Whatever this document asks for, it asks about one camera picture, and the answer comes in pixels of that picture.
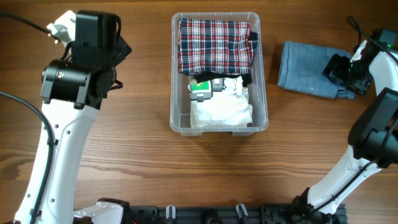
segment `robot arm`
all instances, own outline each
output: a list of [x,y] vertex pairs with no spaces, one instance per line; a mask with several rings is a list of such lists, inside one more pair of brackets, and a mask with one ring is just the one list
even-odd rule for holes
[[[395,58],[398,57],[394,50],[390,52]],[[350,64],[369,69],[363,72],[372,76],[378,98],[351,129],[344,156],[307,192],[307,205],[324,215],[334,214],[339,204],[370,175],[398,162],[398,133],[395,130],[398,117],[398,65],[387,53],[380,50],[375,52],[372,44],[366,40],[358,46]]]
[[[42,128],[32,175],[14,223],[67,223],[90,217],[101,223],[120,223],[124,208],[111,202],[73,211],[76,178],[81,155],[91,125],[95,122],[107,92],[120,88],[115,66],[131,52],[119,35],[120,18],[95,11],[66,12],[47,26],[54,37],[71,46],[71,60],[54,60],[43,71],[42,112],[53,127],[56,138],[53,157],[47,158],[47,132]],[[45,174],[46,161],[52,160],[42,198],[38,192]],[[39,211],[34,207],[39,200]]]

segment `wood grain surface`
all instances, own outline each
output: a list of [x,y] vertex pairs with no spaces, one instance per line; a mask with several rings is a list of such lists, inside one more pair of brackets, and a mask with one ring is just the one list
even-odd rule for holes
[[[293,40],[350,50],[358,35],[398,30],[397,1],[101,1],[5,0],[0,10],[42,26],[67,10],[113,12],[132,54],[117,68],[124,88],[103,100],[81,159],[75,208],[101,197],[164,207],[289,203],[316,184],[347,147],[350,127],[375,99],[354,101],[286,91],[276,83],[282,44]],[[206,133],[186,138],[170,128],[171,18],[177,12],[244,12],[261,18],[269,127],[247,138]],[[0,19],[0,90],[38,108],[40,75],[63,46],[31,27]],[[0,222],[12,220],[29,183],[40,121],[0,98]],[[398,167],[369,178],[345,203],[349,223],[398,223]]]

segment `folded jeans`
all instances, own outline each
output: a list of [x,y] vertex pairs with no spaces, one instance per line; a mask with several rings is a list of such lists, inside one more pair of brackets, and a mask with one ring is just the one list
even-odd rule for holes
[[286,41],[282,51],[278,86],[315,96],[354,99],[355,93],[345,86],[335,85],[322,75],[334,54],[351,57],[345,50]]

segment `plastic storage box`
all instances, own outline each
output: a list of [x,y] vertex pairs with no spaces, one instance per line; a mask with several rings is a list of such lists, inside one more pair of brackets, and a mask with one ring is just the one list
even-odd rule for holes
[[[234,128],[233,126],[212,126],[191,128],[191,101],[188,91],[189,77],[178,73],[178,29],[181,18],[212,19],[224,21],[250,22],[251,30],[258,33],[254,63],[251,66],[252,84],[249,88],[249,103],[253,106],[253,124],[251,127]],[[268,127],[268,109],[266,99],[266,85],[264,82],[264,67],[262,65],[261,27],[260,18],[253,12],[180,12],[172,18],[172,89],[170,106],[170,126],[183,136],[201,136],[203,132],[232,132],[233,136],[248,136]]]

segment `plaid shirt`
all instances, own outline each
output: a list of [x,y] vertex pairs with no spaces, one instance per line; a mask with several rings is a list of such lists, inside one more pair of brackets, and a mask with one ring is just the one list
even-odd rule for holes
[[247,22],[181,19],[178,72],[249,73],[258,44],[249,36]]

